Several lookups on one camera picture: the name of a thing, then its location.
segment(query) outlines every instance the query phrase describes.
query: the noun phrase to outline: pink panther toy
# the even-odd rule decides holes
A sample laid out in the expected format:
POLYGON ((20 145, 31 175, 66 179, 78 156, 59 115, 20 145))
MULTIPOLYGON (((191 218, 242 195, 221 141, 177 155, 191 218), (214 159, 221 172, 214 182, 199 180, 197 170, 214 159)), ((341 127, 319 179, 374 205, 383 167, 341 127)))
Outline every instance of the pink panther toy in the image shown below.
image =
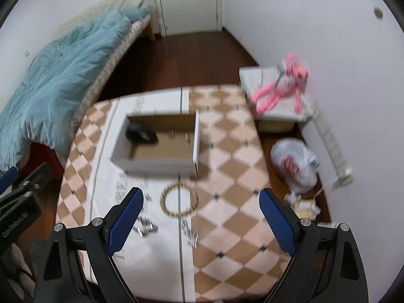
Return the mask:
POLYGON ((270 95, 269 98, 261 105, 257 106, 256 111, 261 114, 265 111, 273 109, 279 102, 280 98, 290 93, 293 89, 296 94, 296 104, 294 112, 301 113, 300 89, 307 81, 309 74, 305 68, 300 67, 294 59, 294 54, 288 54, 286 58, 286 70, 282 73, 277 81, 270 85, 259 89, 251 98, 254 104, 257 104, 259 98, 264 95, 270 95))

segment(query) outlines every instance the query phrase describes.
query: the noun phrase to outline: bracelet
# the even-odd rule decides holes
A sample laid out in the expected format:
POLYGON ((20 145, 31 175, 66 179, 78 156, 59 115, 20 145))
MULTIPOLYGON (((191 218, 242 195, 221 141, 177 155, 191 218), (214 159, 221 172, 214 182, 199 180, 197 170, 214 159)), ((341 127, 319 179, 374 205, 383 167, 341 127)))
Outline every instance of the bracelet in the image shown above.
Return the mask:
POLYGON ((161 194, 161 198, 160 198, 161 209, 163 210, 163 212, 165 214, 167 214, 168 216, 171 216, 173 218, 183 217, 183 216, 187 216, 187 215, 191 214, 193 211, 195 211, 197 209, 198 205, 199 205, 199 197, 198 197, 197 193, 195 192, 194 189, 192 189, 188 184, 186 184, 184 182, 176 182, 176 183, 172 183, 171 185, 168 185, 167 187, 164 188, 164 190, 161 194), (167 198, 168 194, 175 188, 187 189, 191 196, 191 201, 193 202, 193 204, 191 205, 190 208, 188 208, 187 210, 185 210, 183 212, 172 212, 172 211, 169 211, 166 207, 166 198, 167 198))

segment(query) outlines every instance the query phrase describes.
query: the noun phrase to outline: blue blanket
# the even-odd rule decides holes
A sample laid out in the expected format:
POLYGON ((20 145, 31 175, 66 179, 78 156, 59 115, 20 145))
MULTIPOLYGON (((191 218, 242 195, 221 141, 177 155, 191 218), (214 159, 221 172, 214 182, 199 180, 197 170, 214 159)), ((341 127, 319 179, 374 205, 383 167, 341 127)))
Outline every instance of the blue blanket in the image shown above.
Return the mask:
POLYGON ((131 28, 118 11, 46 45, 0 114, 0 170, 16 166, 31 142, 68 156, 71 118, 108 57, 131 28))

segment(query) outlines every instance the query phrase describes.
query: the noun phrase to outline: wooden floor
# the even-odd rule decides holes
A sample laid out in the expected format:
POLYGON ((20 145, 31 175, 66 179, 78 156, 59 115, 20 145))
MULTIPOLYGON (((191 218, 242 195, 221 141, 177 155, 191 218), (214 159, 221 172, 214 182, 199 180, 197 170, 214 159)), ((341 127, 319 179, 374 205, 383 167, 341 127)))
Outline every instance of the wooden floor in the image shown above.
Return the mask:
MULTIPOLYGON (((180 86, 238 84, 239 68, 256 65, 246 50, 227 32, 177 35, 158 39, 154 43, 147 38, 140 38, 114 70, 99 101, 180 86)), ((272 168, 269 162, 270 152, 277 140, 290 136, 301 137, 298 130, 281 135, 260 136, 271 187, 281 199, 289 190, 272 168)), ((44 190, 39 199, 43 216, 18 240, 29 265, 32 242, 46 238, 54 225, 59 188, 60 182, 53 182, 44 190)), ((304 198, 313 195, 314 191, 310 191, 304 198)), ((322 209, 320 218, 329 222, 330 215, 324 194, 318 196, 317 202, 322 209)))

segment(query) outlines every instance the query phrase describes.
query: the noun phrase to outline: cardboard box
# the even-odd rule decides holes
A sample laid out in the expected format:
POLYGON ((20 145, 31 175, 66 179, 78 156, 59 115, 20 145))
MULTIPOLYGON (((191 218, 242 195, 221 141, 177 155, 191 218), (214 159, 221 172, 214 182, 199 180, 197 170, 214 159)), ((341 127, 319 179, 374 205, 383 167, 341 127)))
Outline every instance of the cardboard box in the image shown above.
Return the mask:
POLYGON ((199 113, 185 115, 127 115, 111 160, 131 174, 197 176, 199 161, 199 113), (157 144, 133 144, 126 138, 130 123, 141 123, 155 131, 157 144), (185 134, 189 136, 187 147, 185 134))

